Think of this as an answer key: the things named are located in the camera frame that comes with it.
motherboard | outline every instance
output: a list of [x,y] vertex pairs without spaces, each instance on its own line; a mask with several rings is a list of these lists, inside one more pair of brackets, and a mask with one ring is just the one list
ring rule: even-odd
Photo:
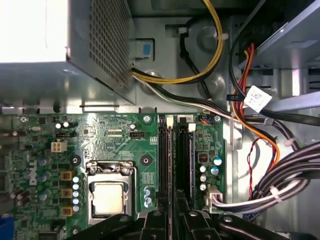
[[119,213],[136,219],[157,207],[169,164],[173,189],[194,209],[210,211],[212,186],[225,190],[223,122],[210,115],[24,114],[0,123],[10,140],[0,148],[0,194],[14,200],[3,216],[14,218],[16,240],[64,239]]

cpu socket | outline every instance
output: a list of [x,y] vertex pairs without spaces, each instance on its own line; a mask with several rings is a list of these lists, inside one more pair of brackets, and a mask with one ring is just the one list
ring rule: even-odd
[[133,181],[137,186],[137,170],[132,162],[90,161],[86,170],[89,225],[115,214],[133,214],[132,189]]

white label sticker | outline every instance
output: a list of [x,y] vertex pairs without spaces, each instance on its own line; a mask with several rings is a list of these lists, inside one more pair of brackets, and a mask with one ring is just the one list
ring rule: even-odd
[[272,96],[253,85],[246,94],[244,103],[257,113],[260,113],[260,111],[270,102],[271,99]]

white connector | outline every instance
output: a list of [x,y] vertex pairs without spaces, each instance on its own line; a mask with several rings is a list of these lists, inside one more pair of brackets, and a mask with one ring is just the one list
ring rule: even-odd
[[212,204],[212,198],[223,200],[224,195],[217,189],[216,186],[210,186],[207,188],[206,196],[204,197],[205,204],[209,208],[209,213],[213,214],[217,212],[217,208]]
[[51,143],[52,153],[63,153],[67,151],[68,142],[67,141],[57,141]]

ventilation grille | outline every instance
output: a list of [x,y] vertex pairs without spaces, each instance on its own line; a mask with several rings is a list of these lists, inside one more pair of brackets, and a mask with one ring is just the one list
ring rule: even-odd
[[89,57],[128,89],[129,13],[126,0],[90,0]]

